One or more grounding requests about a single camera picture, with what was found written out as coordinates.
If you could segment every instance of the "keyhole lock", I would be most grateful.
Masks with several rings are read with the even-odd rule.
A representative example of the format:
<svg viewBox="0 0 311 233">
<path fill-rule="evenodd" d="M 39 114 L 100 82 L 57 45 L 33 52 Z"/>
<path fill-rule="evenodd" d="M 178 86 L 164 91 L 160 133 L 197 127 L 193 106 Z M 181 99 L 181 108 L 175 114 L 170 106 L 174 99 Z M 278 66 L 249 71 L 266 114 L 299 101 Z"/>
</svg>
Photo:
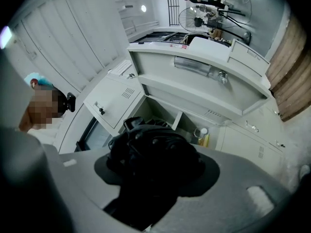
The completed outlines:
<svg viewBox="0 0 311 233">
<path fill-rule="evenodd" d="M 105 111 L 103 110 L 103 108 L 99 108 L 99 112 L 101 113 L 101 115 L 105 114 Z"/>
</svg>

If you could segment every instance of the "ceiling light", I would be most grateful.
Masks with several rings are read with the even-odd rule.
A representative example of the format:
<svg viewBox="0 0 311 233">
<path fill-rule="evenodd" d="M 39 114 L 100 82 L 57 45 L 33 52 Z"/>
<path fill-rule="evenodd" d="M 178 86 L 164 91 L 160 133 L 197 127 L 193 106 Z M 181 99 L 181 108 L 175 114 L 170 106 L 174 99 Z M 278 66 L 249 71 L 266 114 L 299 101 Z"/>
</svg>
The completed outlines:
<svg viewBox="0 0 311 233">
<path fill-rule="evenodd" d="M 4 49 L 6 44 L 12 37 L 12 33 L 8 26 L 5 26 L 0 33 L 0 49 Z"/>
<path fill-rule="evenodd" d="M 145 6 L 145 5 L 142 5 L 142 6 L 141 6 L 141 10 L 142 10 L 143 12 L 146 12 L 146 11 L 147 11 L 146 6 Z"/>
</svg>

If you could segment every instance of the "yellow bottle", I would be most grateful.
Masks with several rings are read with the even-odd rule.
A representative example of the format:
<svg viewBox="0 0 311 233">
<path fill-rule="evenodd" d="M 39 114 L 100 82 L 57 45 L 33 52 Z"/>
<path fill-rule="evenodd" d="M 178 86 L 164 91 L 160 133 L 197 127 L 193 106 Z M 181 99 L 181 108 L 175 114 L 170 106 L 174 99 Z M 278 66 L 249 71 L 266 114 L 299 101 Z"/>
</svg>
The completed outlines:
<svg viewBox="0 0 311 233">
<path fill-rule="evenodd" d="M 208 140 L 209 140 L 208 130 L 205 128 L 201 129 L 200 130 L 200 137 L 198 139 L 198 145 L 207 148 Z"/>
</svg>

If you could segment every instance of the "electric fan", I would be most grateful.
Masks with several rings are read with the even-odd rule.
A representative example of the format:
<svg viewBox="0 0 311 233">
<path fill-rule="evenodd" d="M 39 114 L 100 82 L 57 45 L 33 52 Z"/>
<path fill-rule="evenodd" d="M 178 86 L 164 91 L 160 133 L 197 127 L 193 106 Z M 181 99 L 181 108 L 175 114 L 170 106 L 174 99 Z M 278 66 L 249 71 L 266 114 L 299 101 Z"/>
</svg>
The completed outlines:
<svg viewBox="0 0 311 233">
<path fill-rule="evenodd" d="M 245 44 L 249 45 L 251 40 L 251 33 L 246 31 L 242 37 L 226 29 L 222 29 L 221 24 L 223 17 L 223 13 L 218 12 L 216 8 L 214 9 L 205 5 L 197 5 L 195 7 L 189 7 L 183 10 L 179 14 L 178 19 L 180 26 L 189 32 L 209 34 L 214 29 L 220 29 L 240 38 Z"/>
</svg>

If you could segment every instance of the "wooden panel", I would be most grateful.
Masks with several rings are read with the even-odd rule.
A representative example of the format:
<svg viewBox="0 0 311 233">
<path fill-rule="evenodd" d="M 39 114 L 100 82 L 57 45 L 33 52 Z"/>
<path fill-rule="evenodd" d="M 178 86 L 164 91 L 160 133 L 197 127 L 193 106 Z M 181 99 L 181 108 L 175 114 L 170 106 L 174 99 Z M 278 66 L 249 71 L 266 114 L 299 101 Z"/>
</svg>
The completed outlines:
<svg viewBox="0 0 311 233">
<path fill-rule="evenodd" d="M 287 45 L 291 44 L 294 34 L 296 33 L 295 29 L 297 27 L 297 24 L 298 24 L 297 19 L 293 15 L 291 15 L 290 22 L 288 24 L 284 37 L 281 41 L 281 44 L 278 46 L 276 53 L 272 57 L 270 67 L 266 73 L 270 81 L 272 80 L 273 77 L 275 77 L 276 73 L 280 71 L 281 66 L 279 66 L 278 64 L 280 63 L 285 54 L 284 48 Z"/>
<path fill-rule="evenodd" d="M 266 73 L 283 121 L 311 103 L 311 49 L 294 15 Z"/>
<path fill-rule="evenodd" d="M 285 87 L 286 90 L 284 90 L 284 92 L 279 95 L 279 93 L 275 93 L 275 98 L 276 98 L 276 102 L 281 105 L 282 103 L 284 103 L 293 93 L 295 93 L 295 91 L 297 91 L 300 86 L 304 83 L 311 83 L 310 81 L 310 75 L 311 75 L 311 65 L 310 65 L 310 60 L 308 65 L 301 65 L 300 69 L 304 69 L 302 73 L 300 73 L 300 69 L 297 70 L 296 73 L 298 73 L 299 75 L 293 75 L 292 78 L 290 78 L 283 87 Z"/>
<path fill-rule="evenodd" d="M 297 84 L 297 80 L 302 76 L 311 62 L 311 50 L 305 51 L 300 58 L 301 60 L 297 61 L 295 67 L 293 67 L 284 79 L 272 90 L 276 99 L 293 87 L 293 85 Z"/>
<path fill-rule="evenodd" d="M 281 118 L 283 121 L 287 121 L 292 118 L 291 115 L 295 114 L 296 112 L 302 112 L 302 108 L 306 109 L 310 106 L 311 101 L 311 89 L 306 91 L 298 100 L 296 100 L 293 104 L 285 108 L 284 113 L 281 114 Z"/>
<path fill-rule="evenodd" d="M 294 105 L 299 101 L 303 96 L 306 95 L 307 91 L 311 88 L 311 75 L 309 75 L 309 78 L 305 80 L 303 83 L 300 84 L 300 87 L 293 92 L 292 95 L 287 97 L 284 102 L 279 104 L 279 110 L 280 113 L 283 115 L 286 112 L 286 108 L 289 106 Z"/>
<path fill-rule="evenodd" d="M 302 29 L 299 21 L 293 16 L 291 17 L 284 38 L 286 41 L 283 41 L 279 46 L 281 50 L 272 58 L 271 67 L 267 73 L 272 89 L 293 67 L 306 43 L 306 33 Z"/>
</svg>

